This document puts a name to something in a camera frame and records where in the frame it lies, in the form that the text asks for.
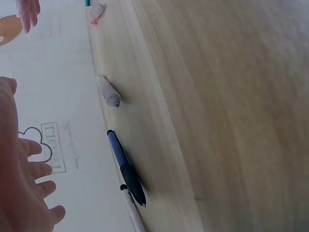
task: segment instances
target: white paper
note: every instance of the white paper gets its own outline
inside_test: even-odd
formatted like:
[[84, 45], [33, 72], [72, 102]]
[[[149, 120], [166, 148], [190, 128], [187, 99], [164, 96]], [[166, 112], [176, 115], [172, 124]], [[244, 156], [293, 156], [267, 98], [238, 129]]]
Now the white paper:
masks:
[[[15, 14], [14, 1], [3, 1], [0, 16]], [[46, 203], [67, 211], [55, 232], [132, 232], [106, 135], [84, 1], [40, 3], [38, 25], [0, 46], [0, 75], [17, 80], [19, 131], [38, 128], [53, 150], [54, 174], [44, 180], [54, 180], [57, 190]], [[23, 137], [40, 139], [28, 132]], [[45, 159], [46, 152], [31, 159]]]

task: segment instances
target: printed logo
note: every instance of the printed logo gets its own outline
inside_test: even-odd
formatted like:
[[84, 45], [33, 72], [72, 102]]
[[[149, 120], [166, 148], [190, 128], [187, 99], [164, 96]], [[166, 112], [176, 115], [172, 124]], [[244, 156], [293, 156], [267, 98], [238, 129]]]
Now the printed logo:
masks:
[[53, 152], [51, 160], [48, 161], [48, 164], [53, 168], [53, 174], [66, 172], [58, 124], [56, 122], [43, 123], [41, 124], [41, 130], [44, 143], [48, 144]]

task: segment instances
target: wood grain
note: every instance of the wood grain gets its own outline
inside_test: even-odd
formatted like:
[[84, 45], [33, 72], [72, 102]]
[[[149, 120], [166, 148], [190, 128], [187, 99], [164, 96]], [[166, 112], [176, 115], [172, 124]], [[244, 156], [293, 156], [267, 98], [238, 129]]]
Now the wood grain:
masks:
[[308, 231], [309, 3], [104, 3], [96, 70], [124, 102], [103, 111], [150, 231]]

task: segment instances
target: cloud outline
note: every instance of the cloud outline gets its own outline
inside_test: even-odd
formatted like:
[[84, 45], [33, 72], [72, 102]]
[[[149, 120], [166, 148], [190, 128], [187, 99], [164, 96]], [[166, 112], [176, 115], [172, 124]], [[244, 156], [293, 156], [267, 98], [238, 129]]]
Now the cloud outline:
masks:
[[47, 160], [41, 161], [41, 162], [47, 163], [48, 161], [50, 161], [50, 160], [52, 159], [53, 151], [52, 151], [52, 149], [50, 148], [50, 146], [49, 146], [48, 144], [43, 143], [43, 135], [42, 135], [42, 132], [41, 132], [38, 128], [36, 128], [36, 127], [28, 127], [24, 132], [20, 132], [20, 131], [19, 131], [18, 133], [19, 133], [19, 134], [22, 134], [22, 135], [25, 135], [26, 132], [27, 132], [28, 130], [30, 130], [30, 129], [35, 129], [37, 132], [39, 132], [39, 134], [40, 134], [40, 136], [41, 136], [40, 144], [46, 146], [46, 147], [49, 149], [49, 151], [50, 151], [50, 156], [49, 156], [49, 158], [48, 158]]

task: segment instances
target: blue pen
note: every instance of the blue pen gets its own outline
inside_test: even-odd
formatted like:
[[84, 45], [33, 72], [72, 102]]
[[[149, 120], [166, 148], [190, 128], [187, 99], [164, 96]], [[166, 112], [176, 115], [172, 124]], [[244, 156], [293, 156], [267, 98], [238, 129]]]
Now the blue pen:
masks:
[[126, 182], [127, 187], [134, 196], [135, 200], [141, 205], [146, 207], [146, 198], [141, 187], [140, 181], [137, 174], [129, 161], [126, 158], [126, 154], [115, 134], [114, 131], [107, 131], [108, 138], [112, 144], [112, 149], [114, 150], [116, 159], [120, 166], [121, 174]]

